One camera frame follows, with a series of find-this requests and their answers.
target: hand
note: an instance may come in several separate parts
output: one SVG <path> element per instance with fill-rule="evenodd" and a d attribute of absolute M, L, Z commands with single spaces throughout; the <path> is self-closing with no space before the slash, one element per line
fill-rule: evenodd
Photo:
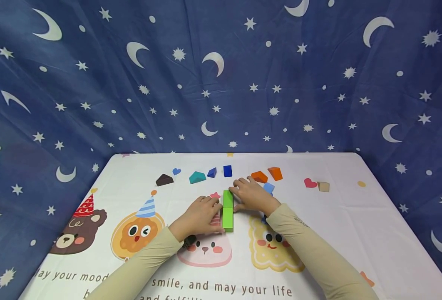
<path fill-rule="evenodd" d="M 256 181 L 248 176 L 246 180 L 240 178 L 234 180 L 233 185 L 229 188 L 230 192 L 236 195 L 241 204 L 234 206 L 233 211 L 240 209 L 259 210 L 269 217 L 281 203 L 266 192 Z"/>
<path fill-rule="evenodd" d="M 190 235 L 223 233 L 223 227 L 210 224 L 211 219 L 221 208 L 219 199 L 200 196 L 170 225 L 169 230 L 180 242 Z"/>

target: heart-shaped block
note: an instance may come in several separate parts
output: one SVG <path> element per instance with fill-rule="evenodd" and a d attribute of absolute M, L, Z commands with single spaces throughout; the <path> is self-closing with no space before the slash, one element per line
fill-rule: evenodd
<path fill-rule="evenodd" d="M 317 187 L 318 186 L 318 183 L 316 182 L 316 181 L 312 181 L 310 178 L 306 178 L 305 180 L 304 180 L 304 185 L 307 187 L 307 188 L 315 188 L 315 187 Z"/>

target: pink cheek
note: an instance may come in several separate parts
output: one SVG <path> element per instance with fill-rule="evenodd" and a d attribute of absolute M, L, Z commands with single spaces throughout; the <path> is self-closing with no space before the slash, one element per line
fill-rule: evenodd
<path fill-rule="evenodd" d="M 77 244 L 77 245 L 82 244 L 83 242 L 84 242 L 84 237 L 77 237 L 74 240 L 74 243 Z"/>

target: long sleeve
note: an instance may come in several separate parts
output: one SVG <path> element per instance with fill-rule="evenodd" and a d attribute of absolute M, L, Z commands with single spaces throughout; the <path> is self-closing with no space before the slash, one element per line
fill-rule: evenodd
<path fill-rule="evenodd" d="M 88 296 L 88 300 L 133 300 L 144 288 L 151 276 L 168 258 L 183 245 L 173 236 L 168 227 L 146 247 L 136 253 L 108 276 Z"/>
<path fill-rule="evenodd" d="M 290 243 L 328 300 L 379 299 L 357 270 L 287 204 L 278 207 L 266 221 Z"/>

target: navy blue backdrop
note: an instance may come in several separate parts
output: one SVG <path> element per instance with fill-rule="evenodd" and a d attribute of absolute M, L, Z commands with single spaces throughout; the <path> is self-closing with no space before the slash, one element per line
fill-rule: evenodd
<path fill-rule="evenodd" d="M 442 0 L 0 0 L 0 299 L 111 155 L 291 151 L 361 155 L 442 271 Z"/>

